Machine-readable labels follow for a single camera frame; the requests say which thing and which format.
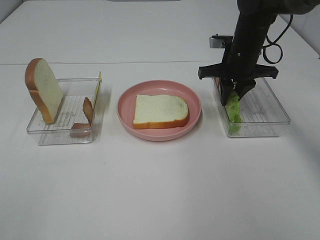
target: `toast slice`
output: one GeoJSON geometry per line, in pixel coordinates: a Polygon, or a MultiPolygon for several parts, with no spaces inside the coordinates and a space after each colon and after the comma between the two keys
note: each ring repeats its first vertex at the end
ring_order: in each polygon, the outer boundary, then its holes
{"type": "Polygon", "coordinates": [[[189,108],[179,96],[136,96],[134,129],[168,129],[183,127],[189,121],[189,108]]]}
{"type": "Polygon", "coordinates": [[[24,80],[44,122],[54,123],[64,93],[47,61],[33,59],[25,70],[24,80]]]}

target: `pink plate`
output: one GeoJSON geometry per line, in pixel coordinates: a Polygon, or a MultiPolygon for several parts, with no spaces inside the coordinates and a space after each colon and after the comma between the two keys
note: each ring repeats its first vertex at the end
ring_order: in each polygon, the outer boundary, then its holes
{"type": "Polygon", "coordinates": [[[124,128],[138,138],[149,141],[168,141],[185,135],[195,126],[201,114],[201,102],[192,89],[181,83],[169,80],[151,80],[141,82],[126,90],[119,98],[117,114],[124,128]],[[183,127],[134,129],[133,120],[137,94],[167,94],[183,98],[188,104],[189,122],[183,127]]]}

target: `black robotic arm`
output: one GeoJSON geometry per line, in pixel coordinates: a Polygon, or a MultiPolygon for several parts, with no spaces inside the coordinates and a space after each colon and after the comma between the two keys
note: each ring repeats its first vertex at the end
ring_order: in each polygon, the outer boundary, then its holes
{"type": "Polygon", "coordinates": [[[318,4],[320,0],[237,0],[240,14],[233,40],[226,44],[221,63],[199,67],[199,78],[220,78],[222,105],[233,89],[242,98],[255,87],[256,78],[275,79],[274,66],[257,64],[270,25],[278,14],[306,14],[318,4]]]}

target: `clear plastic container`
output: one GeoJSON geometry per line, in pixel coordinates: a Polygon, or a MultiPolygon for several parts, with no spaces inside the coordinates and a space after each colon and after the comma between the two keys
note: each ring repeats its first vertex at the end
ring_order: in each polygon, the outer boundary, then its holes
{"type": "Polygon", "coordinates": [[[69,78],[57,80],[63,90],[63,98],[53,124],[45,124],[38,110],[26,128],[38,145],[83,144],[91,143],[100,133],[103,121],[101,101],[101,78],[69,78]],[[83,112],[83,103],[88,97],[95,102],[90,127],[72,129],[74,123],[88,124],[83,112]]]}
{"type": "Polygon", "coordinates": [[[278,137],[290,124],[290,118],[265,78],[256,79],[255,88],[240,100],[242,122],[231,122],[220,102],[215,78],[214,99],[228,137],[278,137]]]}

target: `black cable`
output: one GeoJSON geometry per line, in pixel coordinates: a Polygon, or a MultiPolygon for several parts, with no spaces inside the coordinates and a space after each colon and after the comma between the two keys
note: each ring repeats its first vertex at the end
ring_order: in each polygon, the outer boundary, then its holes
{"type": "Polygon", "coordinates": [[[290,20],[289,20],[287,26],[286,26],[285,29],[282,31],[282,33],[276,38],[276,40],[271,41],[271,40],[269,39],[269,37],[266,36],[266,41],[268,42],[268,45],[265,45],[265,46],[262,47],[262,55],[263,55],[264,60],[265,60],[267,63],[269,63],[269,64],[277,64],[277,63],[279,63],[279,62],[281,61],[281,59],[283,58],[284,52],[283,52],[281,46],[280,46],[279,44],[277,44],[277,42],[278,42],[279,39],[285,34],[285,32],[289,29],[289,27],[290,27],[293,19],[294,19],[294,16],[291,14],[291,15],[290,15],[290,20]],[[278,61],[271,61],[271,60],[269,60],[268,57],[267,57],[266,49],[269,48],[269,47],[271,47],[271,46],[276,46],[276,47],[278,47],[278,48],[280,49],[280,57],[279,57],[279,60],[278,60],[278,61]]]}

